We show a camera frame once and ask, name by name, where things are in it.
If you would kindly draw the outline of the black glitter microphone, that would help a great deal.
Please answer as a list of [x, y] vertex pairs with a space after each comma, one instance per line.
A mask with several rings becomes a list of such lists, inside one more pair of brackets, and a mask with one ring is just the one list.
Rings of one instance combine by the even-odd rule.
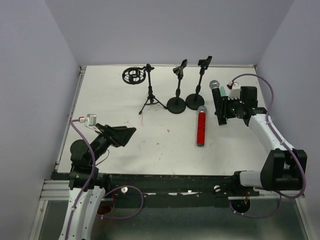
[[222, 98], [220, 93], [220, 83], [217, 80], [212, 80], [209, 83], [209, 87], [211, 89], [213, 102], [215, 104], [215, 100], [220, 100]]

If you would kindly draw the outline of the black tripod mic stand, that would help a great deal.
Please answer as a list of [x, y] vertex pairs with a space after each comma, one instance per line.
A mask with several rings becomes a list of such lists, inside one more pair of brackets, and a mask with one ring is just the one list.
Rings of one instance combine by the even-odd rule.
[[161, 102], [159, 101], [153, 92], [153, 87], [152, 87], [152, 81], [151, 81], [151, 71], [153, 71], [155, 68], [151, 66], [149, 63], [147, 63], [143, 67], [138, 67], [138, 66], [132, 66], [127, 69], [125, 69], [122, 72], [122, 80], [129, 85], [139, 85], [142, 82], [148, 79], [148, 95], [146, 97], [146, 101], [144, 102], [141, 110], [139, 111], [139, 115], [143, 113], [143, 110], [146, 106], [152, 106], [156, 104], [160, 104], [165, 110], [168, 108]]

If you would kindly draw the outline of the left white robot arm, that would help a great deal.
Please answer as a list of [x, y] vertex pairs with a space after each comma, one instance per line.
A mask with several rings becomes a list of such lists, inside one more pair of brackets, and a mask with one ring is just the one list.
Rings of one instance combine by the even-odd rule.
[[70, 125], [80, 139], [70, 146], [71, 170], [68, 185], [68, 206], [61, 229], [61, 240], [88, 240], [91, 237], [93, 223], [104, 196], [113, 193], [106, 187], [108, 176], [99, 176], [97, 160], [104, 155], [110, 146], [125, 147], [135, 127], [101, 125], [89, 126], [97, 137], [88, 142], [75, 123], [83, 123], [84, 118], [72, 120]]

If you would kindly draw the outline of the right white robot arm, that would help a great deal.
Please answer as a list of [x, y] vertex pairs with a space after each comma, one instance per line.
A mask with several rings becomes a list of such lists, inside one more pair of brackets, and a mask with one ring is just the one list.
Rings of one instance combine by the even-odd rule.
[[267, 158], [260, 171], [236, 171], [234, 174], [243, 187], [273, 191], [287, 197], [286, 191], [297, 191], [294, 198], [303, 195], [306, 188], [305, 170], [307, 154], [287, 143], [274, 126], [264, 107], [258, 106], [257, 88], [237, 86], [231, 92], [236, 97], [222, 96], [218, 84], [210, 89], [219, 125], [227, 119], [243, 120], [258, 137]]

